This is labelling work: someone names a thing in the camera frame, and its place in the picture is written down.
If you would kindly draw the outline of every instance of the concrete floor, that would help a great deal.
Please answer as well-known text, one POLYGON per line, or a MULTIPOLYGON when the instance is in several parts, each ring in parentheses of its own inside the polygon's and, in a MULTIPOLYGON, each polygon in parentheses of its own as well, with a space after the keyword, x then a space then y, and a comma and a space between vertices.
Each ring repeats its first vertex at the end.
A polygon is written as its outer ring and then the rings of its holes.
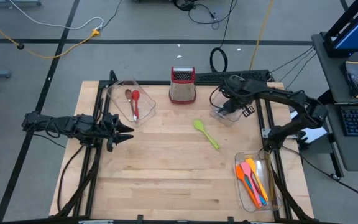
MULTIPOLYGON (((43 6, 23 6, 30 16, 41 22, 65 24, 74 0, 42 1, 43 6)), ((73 20, 78 26, 94 16, 107 19, 114 12, 118 0, 80 0, 73 20)), ((230 1, 205 1, 218 17, 225 15, 230 1)), ((227 40, 256 40, 269 0, 239 1, 233 10, 227 31, 227 40)), ((274 42, 261 45, 253 69, 273 70, 304 52, 310 36, 327 31, 344 12, 340 0, 280 0, 275 1, 266 25, 263 40, 286 40, 290 45, 274 42)), ((194 17, 209 21, 202 9, 193 11, 194 17)), ((92 22, 82 30, 72 30, 68 39, 84 39, 98 25, 92 22)), ((51 116, 73 114, 81 82, 107 79, 114 69, 119 78, 138 80, 168 80, 171 66, 195 66, 197 72, 209 72, 211 44, 119 44, 120 40, 219 40, 224 23, 218 30, 210 25, 191 22, 165 0, 143 0, 140 4, 123 1, 118 15, 95 39, 117 40, 118 44, 85 44, 62 57, 56 67, 42 113, 51 116)), ((63 29, 34 24, 19 11, 0 7, 0 28, 13 38, 60 39, 63 29)), ((26 47, 44 55, 53 55, 53 44, 26 44, 26 47)), ((224 45, 229 57, 228 70, 247 70, 254 45, 224 45)), ((216 59, 217 69, 222 62, 216 59)), ((22 146, 25 133, 21 131, 24 115, 34 110, 51 60, 44 60, 19 51, 12 44, 0 43, 0 68, 12 71, 12 78, 0 79, 0 202, 22 146)), ((279 80, 291 66, 274 76, 279 80)), ((299 69, 283 80, 288 85, 299 69)), ((317 57, 313 58, 292 84, 292 90, 304 89, 317 97, 328 89, 317 57)), ((58 142, 65 144, 66 139, 58 142)), ((313 153, 313 146, 305 156, 318 167, 332 173, 329 156, 313 153)), ((19 181, 6 212, 4 221, 47 217, 52 202, 63 151, 45 139, 34 137, 24 162, 19 181)), ((358 223, 358 195, 326 178, 305 165, 305 175, 316 218, 327 222, 358 223)), ((358 189, 358 172, 346 172, 342 179, 358 189)))

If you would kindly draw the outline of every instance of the green spoon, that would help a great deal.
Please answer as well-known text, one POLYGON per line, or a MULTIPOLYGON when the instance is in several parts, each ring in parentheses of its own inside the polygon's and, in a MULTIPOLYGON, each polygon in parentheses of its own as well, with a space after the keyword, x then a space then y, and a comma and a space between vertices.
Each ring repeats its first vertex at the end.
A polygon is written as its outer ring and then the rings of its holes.
POLYGON ((219 150, 219 146, 218 144, 214 141, 214 139, 211 138, 211 136, 209 136, 209 134, 204 130, 204 124, 202 121, 200 120, 194 120, 193 122, 194 128, 197 129, 198 131, 201 131, 202 133, 205 134, 205 136, 208 138, 208 140, 210 141, 210 143, 215 147, 216 150, 219 150))

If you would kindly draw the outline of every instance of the box grater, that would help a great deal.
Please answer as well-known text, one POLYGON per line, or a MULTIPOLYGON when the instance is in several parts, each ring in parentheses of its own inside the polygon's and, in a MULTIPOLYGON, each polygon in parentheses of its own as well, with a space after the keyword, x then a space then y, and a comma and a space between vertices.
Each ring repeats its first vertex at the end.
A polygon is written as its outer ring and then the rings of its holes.
POLYGON ((171 72, 169 99, 172 103, 186 104, 196 100, 195 68, 175 68, 171 72))

